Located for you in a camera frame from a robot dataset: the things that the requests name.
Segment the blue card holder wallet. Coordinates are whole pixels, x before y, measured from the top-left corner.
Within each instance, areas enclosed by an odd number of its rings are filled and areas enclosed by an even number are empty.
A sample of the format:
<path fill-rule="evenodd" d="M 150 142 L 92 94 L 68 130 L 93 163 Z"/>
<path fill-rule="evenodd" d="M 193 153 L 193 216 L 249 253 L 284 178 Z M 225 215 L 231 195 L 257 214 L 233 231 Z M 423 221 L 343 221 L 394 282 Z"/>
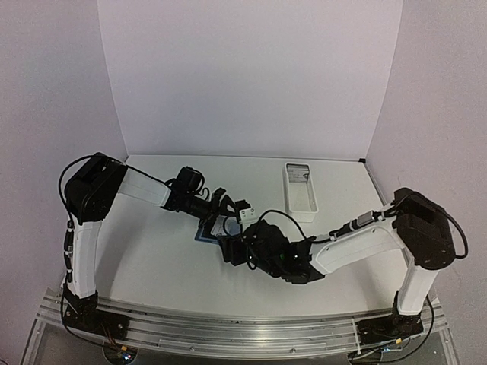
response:
<path fill-rule="evenodd" d="M 196 231 L 195 241 L 218 245 L 222 236 L 235 236 L 241 233 L 241 225 L 236 217 L 219 216 L 213 223 L 208 222 Z"/>

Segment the silver credit card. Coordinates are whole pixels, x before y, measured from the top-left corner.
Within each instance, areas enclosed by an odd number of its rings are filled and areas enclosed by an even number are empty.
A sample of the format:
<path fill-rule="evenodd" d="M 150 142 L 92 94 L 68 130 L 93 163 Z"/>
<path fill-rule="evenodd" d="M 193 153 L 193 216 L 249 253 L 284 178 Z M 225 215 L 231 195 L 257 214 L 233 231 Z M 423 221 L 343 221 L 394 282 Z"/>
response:
<path fill-rule="evenodd" d="M 235 236 L 240 232 L 241 228 L 236 217 L 224 216 L 219 216 L 210 230 L 212 236 Z"/>

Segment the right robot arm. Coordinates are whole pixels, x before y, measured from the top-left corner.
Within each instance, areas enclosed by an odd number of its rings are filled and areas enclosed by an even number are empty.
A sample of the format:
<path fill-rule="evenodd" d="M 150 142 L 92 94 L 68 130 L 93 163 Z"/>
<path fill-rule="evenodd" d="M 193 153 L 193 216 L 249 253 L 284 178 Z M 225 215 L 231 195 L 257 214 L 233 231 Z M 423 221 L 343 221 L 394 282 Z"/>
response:
<path fill-rule="evenodd" d="M 226 263 L 246 264 L 288 283 L 308 284 L 352 263 L 401 249 L 409 264 L 394 299 L 399 317 L 417 316 L 439 271 L 469 254 L 458 222 L 440 205 L 406 187 L 396 190 L 382 209 L 368 211 L 323 237 L 303 235 L 292 242 L 266 221 L 271 213 L 265 211 L 251 224 L 238 217 L 240 231 L 235 234 L 221 223 L 217 242 Z"/>

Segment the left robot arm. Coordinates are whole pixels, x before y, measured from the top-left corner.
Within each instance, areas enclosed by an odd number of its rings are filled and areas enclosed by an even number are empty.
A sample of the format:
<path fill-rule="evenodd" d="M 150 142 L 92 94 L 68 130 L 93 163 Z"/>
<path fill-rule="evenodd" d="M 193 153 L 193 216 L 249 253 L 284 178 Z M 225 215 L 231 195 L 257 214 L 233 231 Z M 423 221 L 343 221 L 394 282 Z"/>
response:
<path fill-rule="evenodd" d="M 80 157 L 77 162 L 80 169 L 67 182 L 60 182 L 59 192 L 68 213 L 66 287 L 79 299 L 97 292 L 94 276 L 98 236 L 118 195 L 186 213 L 198 218 L 200 226 L 213 225 L 219 217 L 239 216 L 237 204 L 223 188 L 202 198 L 205 178 L 191 167 L 163 181 L 100 152 Z"/>

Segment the white plastic tray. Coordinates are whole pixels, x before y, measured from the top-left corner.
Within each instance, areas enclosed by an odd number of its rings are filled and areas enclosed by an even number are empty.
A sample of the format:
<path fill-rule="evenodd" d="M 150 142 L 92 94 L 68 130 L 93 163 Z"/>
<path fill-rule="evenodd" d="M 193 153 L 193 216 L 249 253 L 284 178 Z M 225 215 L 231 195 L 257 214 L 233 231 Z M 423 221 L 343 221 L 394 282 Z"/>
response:
<path fill-rule="evenodd" d="M 285 190 L 286 213 L 294 218 L 298 223 L 313 223 L 315 217 L 317 216 L 317 213 L 319 212 L 319 208 L 317 204 L 311 170 L 310 178 L 307 183 L 290 183 L 288 181 L 288 175 L 286 172 L 287 164 L 306 163 L 285 163 L 283 169 L 283 180 Z"/>

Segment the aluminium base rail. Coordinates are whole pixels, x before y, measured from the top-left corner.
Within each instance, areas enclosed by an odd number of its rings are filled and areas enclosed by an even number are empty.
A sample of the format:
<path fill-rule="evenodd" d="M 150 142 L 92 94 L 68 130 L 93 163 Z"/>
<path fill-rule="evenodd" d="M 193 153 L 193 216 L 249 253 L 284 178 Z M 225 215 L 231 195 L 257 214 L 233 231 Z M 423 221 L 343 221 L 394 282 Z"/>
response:
<path fill-rule="evenodd" d="M 211 282 L 208 287 L 182 284 L 133 284 L 123 288 L 115 281 L 100 285 L 101 310 L 127 316 L 126 337 L 117 344 L 155 354 L 219 360 L 283 360 L 331 357 L 380 346 L 366 345 L 357 324 L 392 313 L 395 284 L 361 289 L 358 284 L 327 280 L 293 285 L 267 279 L 240 285 Z M 19 364 L 41 360 L 40 345 L 48 350 L 48 329 L 57 332 L 46 364 L 109 364 L 99 346 L 70 335 L 60 317 L 62 289 L 47 288 L 33 318 Z M 385 364 L 460 364 L 448 320 L 434 291 L 434 327 L 413 355 Z"/>

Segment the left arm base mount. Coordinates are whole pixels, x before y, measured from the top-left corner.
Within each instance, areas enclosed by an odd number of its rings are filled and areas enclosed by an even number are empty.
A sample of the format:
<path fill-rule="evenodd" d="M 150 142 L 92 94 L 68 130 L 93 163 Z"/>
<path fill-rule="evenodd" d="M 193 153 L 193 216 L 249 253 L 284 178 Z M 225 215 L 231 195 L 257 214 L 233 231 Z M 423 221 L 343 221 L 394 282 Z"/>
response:
<path fill-rule="evenodd" d="M 70 329 L 111 337 L 114 340 L 126 338 L 129 317 L 99 309 L 97 291 L 87 297 L 80 297 L 65 284 L 62 294 L 66 303 L 62 315 L 64 325 Z"/>

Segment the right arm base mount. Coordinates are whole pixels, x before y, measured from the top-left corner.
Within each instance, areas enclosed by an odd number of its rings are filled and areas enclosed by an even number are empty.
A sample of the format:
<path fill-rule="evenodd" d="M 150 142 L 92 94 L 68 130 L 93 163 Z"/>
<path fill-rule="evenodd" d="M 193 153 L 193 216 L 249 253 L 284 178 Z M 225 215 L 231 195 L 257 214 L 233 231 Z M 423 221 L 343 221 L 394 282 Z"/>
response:
<path fill-rule="evenodd" d="M 398 310 L 397 297 L 398 294 L 394 297 L 391 314 L 373 319 L 363 319 L 357 323 L 358 335 L 362 344 L 404 340 L 423 332 L 421 314 L 401 315 Z"/>

